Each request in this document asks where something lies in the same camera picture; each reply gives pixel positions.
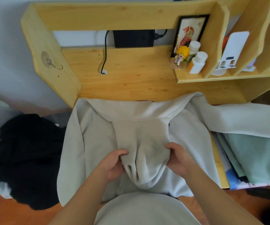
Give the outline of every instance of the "orange floor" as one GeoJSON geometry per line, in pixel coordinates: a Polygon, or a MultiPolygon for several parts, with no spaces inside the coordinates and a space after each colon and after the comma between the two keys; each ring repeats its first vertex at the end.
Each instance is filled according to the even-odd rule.
{"type": "MultiPolygon", "coordinates": [[[[249,196],[245,190],[227,191],[227,193],[257,218],[263,209],[270,206],[269,200],[249,196]]],[[[180,197],[180,200],[202,225],[208,224],[194,197],[180,197]]],[[[0,225],[45,225],[59,210],[61,206],[58,204],[44,211],[33,211],[27,205],[0,197],[0,225]]]]}

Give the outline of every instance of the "white bottle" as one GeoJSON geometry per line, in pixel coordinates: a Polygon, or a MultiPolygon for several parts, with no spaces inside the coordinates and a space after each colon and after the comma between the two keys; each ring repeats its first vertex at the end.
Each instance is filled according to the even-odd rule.
{"type": "Polygon", "coordinates": [[[197,53],[199,52],[199,48],[200,48],[201,44],[198,41],[191,41],[189,44],[189,56],[186,58],[185,62],[191,62],[191,60],[197,55],[197,53]]]}
{"type": "Polygon", "coordinates": [[[207,58],[208,54],[205,52],[198,52],[197,55],[191,60],[188,66],[188,72],[192,74],[200,73],[207,58]]]}

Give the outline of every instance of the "metal hook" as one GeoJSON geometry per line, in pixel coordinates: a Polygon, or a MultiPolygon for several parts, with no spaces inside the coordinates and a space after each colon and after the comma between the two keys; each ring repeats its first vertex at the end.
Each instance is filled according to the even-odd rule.
{"type": "Polygon", "coordinates": [[[58,69],[58,70],[61,70],[61,69],[63,69],[63,68],[64,68],[64,67],[63,67],[63,65],[61,65],[61,66],[62,66],[62,68],[61,68],[61,69],[59,69],[59,68],[55,67],[55,65],[52,63],[52,61],[51,61],[51,59],[50,59],[50,58],[46,58],[45,63],[46,63],[46,64],[48,64],[48,65],[52,65],[54,68],[56,68],[56,69],[58,69]]]}

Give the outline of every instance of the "black cable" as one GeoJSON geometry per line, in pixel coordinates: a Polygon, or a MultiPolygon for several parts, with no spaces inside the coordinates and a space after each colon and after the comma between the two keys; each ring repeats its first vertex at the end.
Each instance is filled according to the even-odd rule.
{"type": "Polygon", "coordinates": [[[105,36],[105,60],[104,60],[103,66],[102,66],[102,70],[100,71],[100,73],[102,75],[105,75],[105,73],[103,73],[103,68],[104,68],[106,60],[107,60],[107,35],[108,35],[108,33],[109,33],[109,30],[106,32],[106,36],[105,36]]]}
{"type": "Polygon", "coordinates": [[[154,40],[157,40],[159,38],[163,38],[166,35],[166,33],[167,33],[167,29],[165,29],[165,32],[163,35],[159,35],[159,34],[155,33],[154,40]]]}

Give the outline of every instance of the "white bottle cap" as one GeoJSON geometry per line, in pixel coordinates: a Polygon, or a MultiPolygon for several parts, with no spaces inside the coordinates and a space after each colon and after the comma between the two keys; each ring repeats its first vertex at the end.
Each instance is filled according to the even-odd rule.
{"type": "Polygon", "coordinates": [[[201,44],[198,41],[191,41],[189,44],[189,49],[190,51],[198,51],[200,48],[201,44]]]}
{"type": "Polygon", "coordinates": [[[197,55],[194,57],[194,60],[197,63],[203,63],[208,58],[208,54],[206,54],[203,51],[200,51],[197,53],[197,55]]]}

